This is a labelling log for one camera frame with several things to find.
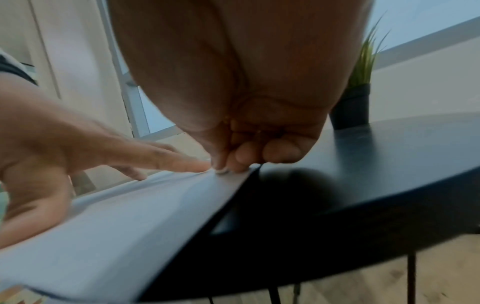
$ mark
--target hand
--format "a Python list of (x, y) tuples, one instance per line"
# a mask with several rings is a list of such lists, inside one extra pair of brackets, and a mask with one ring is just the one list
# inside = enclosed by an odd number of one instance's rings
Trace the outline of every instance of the hand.
[(0, 73), (0, 180), (10, 202), (0, 248), (62, 222), (69, 210), (69, 174), (109, 165), (134, 179), (133, 167), (203, 172), (208, 162), (173, 147), (124, 138), (50, 101), (26, 80)]
[(360, 50), (370, 0), (109, 2), (135, 81), (213, 166), (302, 159)]

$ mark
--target dark sleeve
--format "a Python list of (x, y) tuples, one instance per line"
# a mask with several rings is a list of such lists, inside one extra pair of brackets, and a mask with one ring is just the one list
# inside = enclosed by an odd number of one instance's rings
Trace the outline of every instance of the dark sleeve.
[(0, 55), (0, 73), (14, 74), (30, 81), (34, 85), (37, 85), (35, 80), (33, 80), (27, 73), (8, 62), (7, 59), (2, 55)]

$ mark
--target potted plant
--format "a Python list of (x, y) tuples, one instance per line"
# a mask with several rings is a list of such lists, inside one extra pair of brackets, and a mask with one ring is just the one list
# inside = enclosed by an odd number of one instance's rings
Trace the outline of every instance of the potted plant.
[(369, 96), (372, 69), (385, 35), (375, 48), (377, 25), (372, 27), (360, 50), (360, 56), (348, 79), (340, 100), (330, 111), (330, 120), (335, 130), (351, 128), (369, 123)]

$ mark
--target black tabletop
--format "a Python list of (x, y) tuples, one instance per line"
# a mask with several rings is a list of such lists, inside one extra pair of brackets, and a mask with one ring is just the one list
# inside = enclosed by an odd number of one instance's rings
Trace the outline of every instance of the black tabletop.
[(299, 283), (416, 252), (480, 223), (480, 114), (324, 131), (300, 162), (267, 164), (140, 300)]

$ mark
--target paper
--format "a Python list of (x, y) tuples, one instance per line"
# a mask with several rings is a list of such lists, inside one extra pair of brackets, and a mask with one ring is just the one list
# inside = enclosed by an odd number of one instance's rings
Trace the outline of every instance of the paper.
[(250, 173), (166, 173), (74, 201), (62, 225), (0, 250), (0, 277), (58, 296), (139, 296)]

